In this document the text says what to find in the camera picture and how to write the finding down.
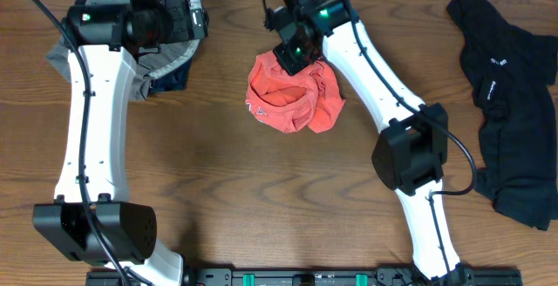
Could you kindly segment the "red soccer t-shirt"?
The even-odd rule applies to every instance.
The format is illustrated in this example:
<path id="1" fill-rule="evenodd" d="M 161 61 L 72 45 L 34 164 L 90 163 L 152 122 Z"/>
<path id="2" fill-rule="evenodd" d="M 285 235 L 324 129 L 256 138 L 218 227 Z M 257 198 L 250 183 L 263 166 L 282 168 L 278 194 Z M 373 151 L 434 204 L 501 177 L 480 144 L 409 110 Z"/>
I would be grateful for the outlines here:
<path id="1" fill-rule="evenodd" d="M 328 131 L 344 104 L 335 73 L 323 61 L 290 76 L 268 51 L 256 57 L 248 75 L 248 111 L 259 122 L 283 133 L 305 127 L 315 133 Z"/>

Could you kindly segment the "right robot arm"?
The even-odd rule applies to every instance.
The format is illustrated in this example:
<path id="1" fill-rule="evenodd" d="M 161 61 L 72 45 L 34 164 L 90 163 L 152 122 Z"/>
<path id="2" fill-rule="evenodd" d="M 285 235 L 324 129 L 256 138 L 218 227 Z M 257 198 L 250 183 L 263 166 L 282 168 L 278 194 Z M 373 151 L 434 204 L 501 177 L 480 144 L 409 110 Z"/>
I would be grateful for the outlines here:
<path id="1" fill-rule="evenodd" d="M 443 166 L 453 142 L 440 104 L 427 105 L 384 61 L 350 0 L 283 0 L 266 8 L 264 25 L 282 42 L 274 49 L 280 66 L 295 75 L 322 59 L 337 68 L 364 103 L 378 130 L 371 155 L 379 179 L 399 199 L 412 239 L 412 261 L 430 285 L 471 285 L 453 247 L 443 199 Z"/>

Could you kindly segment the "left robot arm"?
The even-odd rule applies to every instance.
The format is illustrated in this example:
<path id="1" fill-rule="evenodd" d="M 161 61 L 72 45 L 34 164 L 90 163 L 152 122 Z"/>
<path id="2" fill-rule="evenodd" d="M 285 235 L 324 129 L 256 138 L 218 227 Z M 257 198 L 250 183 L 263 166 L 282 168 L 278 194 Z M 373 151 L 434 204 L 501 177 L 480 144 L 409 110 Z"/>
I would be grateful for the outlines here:
<path id="1" fill-rule="evenodd" d="M 68 46 L 71 110 L 53 200 L 32 222 L 90 285 L 193 285 L 195 273 L 157 235 L 151 207 L 129 200 L 126 115 L 139 58 L 208 34 L 201 0 L 84 0 L 57 27 Z"/>

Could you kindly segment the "grey-brown folded shorts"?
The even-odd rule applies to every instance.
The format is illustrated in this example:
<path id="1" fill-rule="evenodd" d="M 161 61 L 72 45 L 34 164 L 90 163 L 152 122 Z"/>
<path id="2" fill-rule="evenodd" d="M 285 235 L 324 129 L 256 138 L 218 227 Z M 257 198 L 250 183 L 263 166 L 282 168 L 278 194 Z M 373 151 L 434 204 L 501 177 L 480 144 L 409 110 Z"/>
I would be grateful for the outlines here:
<path id="1" fill-rule="evenodd" d="M 89 3 L 89 0 L 75 0 L 75 4 Z M 176 44 L 163 44 L 158 54 L 146 54 L 139 58 L 136 75 L 131 85 L 130 100 L 146 100 L 150 83 L 172 72 L 188 60 L 193 61 L 201 40 L 193 40 Z M 47 62 L 68 82 L 71 81 L 70 67 L 67 61 L 69 49 L 65 39 L 61 37 L 47 53 Z"/>

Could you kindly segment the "black t-shirt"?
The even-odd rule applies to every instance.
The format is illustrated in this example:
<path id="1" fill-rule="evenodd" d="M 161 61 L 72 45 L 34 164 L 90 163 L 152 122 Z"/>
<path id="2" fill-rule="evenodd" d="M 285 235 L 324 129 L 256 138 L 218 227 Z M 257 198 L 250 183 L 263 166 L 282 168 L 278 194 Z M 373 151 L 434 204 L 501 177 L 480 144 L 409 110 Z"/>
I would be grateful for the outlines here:
<path id="1" fill-rule="evenodd" d="M 484 116 L 485 165 L 475 189 L 497 213 L 546 231 L 557 217 L 557 129 L 548 90 L 557 75 L 557 38 L 510 24 L 488 0 L 451 0 L 446 11 L 463 34 L 460 66 Z"/>

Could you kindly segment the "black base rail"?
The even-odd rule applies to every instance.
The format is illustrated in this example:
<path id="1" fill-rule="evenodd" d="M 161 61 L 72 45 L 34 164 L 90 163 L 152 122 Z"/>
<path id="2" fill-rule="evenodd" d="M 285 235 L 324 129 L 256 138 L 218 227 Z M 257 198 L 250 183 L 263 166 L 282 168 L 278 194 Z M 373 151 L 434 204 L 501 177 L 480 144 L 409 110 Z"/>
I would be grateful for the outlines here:
<path id="1" fill-rule="evenodd" d="M 522 286 L 518 269 L 472 269 L 459 266 L 448 276 L 426 278 L 415 268 L 374 270 L 188 270 L 183 286 Z"/>

